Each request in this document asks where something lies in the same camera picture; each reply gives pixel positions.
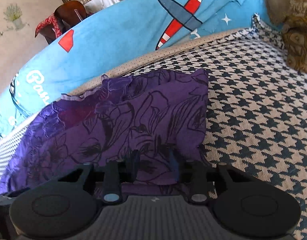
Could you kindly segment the purple floral garment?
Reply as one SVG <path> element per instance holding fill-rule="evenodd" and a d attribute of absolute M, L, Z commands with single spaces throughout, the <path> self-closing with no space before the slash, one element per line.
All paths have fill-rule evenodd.
<path fill-rule="evenodd" d="M 0 179 L 0 194 L 38 186 L 81 164 L 140 154 L 137 182 L 175 183 L 169 152 L 204 161 L 209 76 L 157 69 L 105 79 L 83 96 L 46 106 L 30 123 Z"/>

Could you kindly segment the blue printed sofa back cover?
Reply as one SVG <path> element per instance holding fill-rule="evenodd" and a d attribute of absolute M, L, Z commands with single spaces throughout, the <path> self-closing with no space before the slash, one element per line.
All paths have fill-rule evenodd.
<path fill-rule="evenodd" d="M 85 82 L 184 38 L 267 19 L 264 0 L 123 0 L 67 31 L 31 58 L 0 96 L 0 139 Z"/>

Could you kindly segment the dark wooden chair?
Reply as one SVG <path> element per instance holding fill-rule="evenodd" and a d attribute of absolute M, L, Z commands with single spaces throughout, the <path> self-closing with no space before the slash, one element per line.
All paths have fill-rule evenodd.
<path fill-rule="evenodd" d="M 88 17 L 88 13 L 79 1 L 69 1 L 59 6 L 54 12 L 58 24 L 62 30 L 62 34 L 66 33 L 69 29 L 83 21 Z M 45 27 L 39 33 L 42 35 L 48 44 L 51 44 L 57 38 L 51 27 Z"/>

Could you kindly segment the red patterned cloth on chair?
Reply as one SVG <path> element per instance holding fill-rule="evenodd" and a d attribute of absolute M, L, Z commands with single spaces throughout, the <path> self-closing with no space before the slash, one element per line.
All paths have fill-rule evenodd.
<path fill-rule="evenodd" d="M 43 20 L 36 26 L 35 37 L 37 37 L 40 31 L 42 31 L 42 29 L 45 27 L 51 27 L 51 30 L 55 33 L 56 38 L 62 35 L 62 30 L 58 24 L 58 20 L 54 13 L 48 16 L 45 20 Z"/>

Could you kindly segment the brown fur blanket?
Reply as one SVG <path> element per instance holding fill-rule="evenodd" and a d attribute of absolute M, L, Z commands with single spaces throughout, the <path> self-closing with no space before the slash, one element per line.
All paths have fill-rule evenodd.
<path fill-rule="evenodd" d="M 307 0 L 265 0 L 269 19 L 281 25 L 287 50 L 286 63 L 307 73 Z"/>

